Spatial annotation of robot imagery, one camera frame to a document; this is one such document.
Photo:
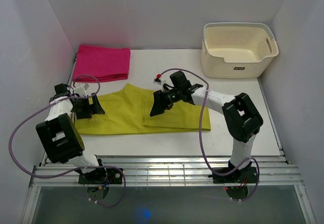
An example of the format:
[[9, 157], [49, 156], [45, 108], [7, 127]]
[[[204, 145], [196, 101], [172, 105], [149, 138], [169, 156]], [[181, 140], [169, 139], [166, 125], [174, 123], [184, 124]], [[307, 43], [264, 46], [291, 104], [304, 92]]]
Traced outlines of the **yellow-green trousers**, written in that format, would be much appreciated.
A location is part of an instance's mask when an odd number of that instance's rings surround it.
[[104, 114], [77, 119], [81, 135], [136, 135], [211, 130], [207, 108], [179, 101], [165, 111], [152, 110], [153, 91], [126, 84], [123, 89], [97, 97]]

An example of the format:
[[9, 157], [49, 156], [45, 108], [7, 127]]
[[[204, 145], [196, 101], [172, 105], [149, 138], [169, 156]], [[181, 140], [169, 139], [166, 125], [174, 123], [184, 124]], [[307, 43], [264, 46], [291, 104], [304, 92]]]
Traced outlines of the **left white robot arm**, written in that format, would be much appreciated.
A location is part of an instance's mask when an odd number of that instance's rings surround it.
[[87, 83], [75, 88], [64, 83], [56, 85], [55, 95], [49, 100], [49, 114], [35, 129], [52, 163], [72, 164], [87, 181], [100, 184], [108, 179], [107, 170], [96, 155], [84, 153], [84, 142], [74, 125], [75, 119], [105, 114], [97, 94], [87, 92], [88, 88]]

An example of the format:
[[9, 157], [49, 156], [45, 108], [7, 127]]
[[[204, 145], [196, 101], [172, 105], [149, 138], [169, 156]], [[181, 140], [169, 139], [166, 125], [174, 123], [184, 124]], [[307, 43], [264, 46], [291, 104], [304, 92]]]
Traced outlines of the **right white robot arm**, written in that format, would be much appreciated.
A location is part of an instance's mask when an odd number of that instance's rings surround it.
[[178, 69], [173, 70], [170, 80], [172, 85], [163, 82], [159, 74], [155, 77], [154, 83], [161, 89], [153, 94], [150, 116], [163, 114], [179, 101], [222, 114], [233, 138], [232, 154], [227, 167], [211, 167], [209, 177], [214, 183], [257, 183], [259, 171], [252, 166], [251, 151], [263, 118], [251, 98], [246, 93], [233, 96], [212, 91], [207, 82], [191, 84], [184, 71]]

